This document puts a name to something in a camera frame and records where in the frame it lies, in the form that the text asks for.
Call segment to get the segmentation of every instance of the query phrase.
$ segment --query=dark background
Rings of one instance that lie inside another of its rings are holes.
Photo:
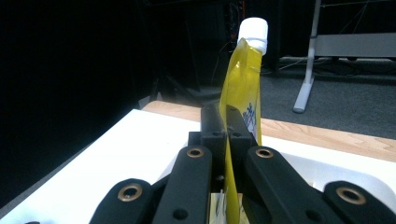
[[[387,4],[367,9],[361,27],[395,31],[395,1]],[[173,91],[163,75],[220,86],[244,18],[268,20],[270,68],[305,56],[313,8],[312,0],[0,1],[0,207],[138,108],[155,80]],[[360,9],[323,10],[320,31],[337,33]]]

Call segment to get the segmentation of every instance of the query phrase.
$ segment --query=screw hole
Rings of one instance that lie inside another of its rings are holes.
[[[261,158],[271,158],[274,156],[274,153],[268,149],[260,148],[256,150],[256,155]]]
[[[341,187],[336,190],[337,195],[348,203],[365,204],[366,198],[355,189]]]
[[[200,148],[192,148],[187,151],[187,155],[191,158],[198,158],[204,156],[204,152]]]
[[[321,215],[316,211],[307,210],[307,211],[305,211],[305,214],[309,219],[311,219],[314,222],[321,222],[321,220],[322,220]]]
[[[177,220],[184,220],[189,216],[189,213],[185,209],[177,209],[174,211],[173,216]]]
[[[233,136],[234,137],[240,137],[240,136],[242,136],[242,134],[241,133],[233,133]]]
[[[126,189],[123,194],[125,198],[132,198],[136,193],[137,189]]]
[[[119,199],[123,202],[131,202],[136,200],[142,195],[143,189],[138,184],[131,184],[123,187],[119,191]]]

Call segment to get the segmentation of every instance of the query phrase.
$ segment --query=white table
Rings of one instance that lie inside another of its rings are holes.
[[[118,182],[139,178],[155,183],[169,174],[194,121],[131,111],[41,188],[0,220],[0,224],[88,223],[95,208]],[[321,189],[346,179],[372,189],[396,212],[396,163],[263,137],[281,151],[304,179]]]

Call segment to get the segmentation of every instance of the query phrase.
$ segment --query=gray carpet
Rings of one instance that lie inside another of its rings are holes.
[[[396,139],[396,62],[318,63],[303,114],[293,113],[292,108],[304,80],[305,65],[287,67],[278,75],[263,71],[262,117]]]

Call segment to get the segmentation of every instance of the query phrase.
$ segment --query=desk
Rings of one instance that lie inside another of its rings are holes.
[[[99,202],[118,182],[139,178],[153,184],[169,174],[178,151],[187,143],[188,133],[199,131],[199,118],[199,108],[164,102],[131,111],[0,219],[0,224],[88,223]],[[334,179],[349,180],[379,195],[396,212],[394,140],[268,119],[262,119],[262,129],[264,144],[280,151],[315,188],[322,189]],[[296,143],[294,139],[344,152]],[[391,161],[345,153],[353,149],[349,152],[370,152],[378,158],[379,148],[383,149],[379,157]]]
[[[143,110],[192,121],[201,119],[201,111],[197,107],[160,101],[151,102]],[[261,123],[264,136],[396,162],[396,140],[393,139],[346,133],[273,119],[262,119]]]

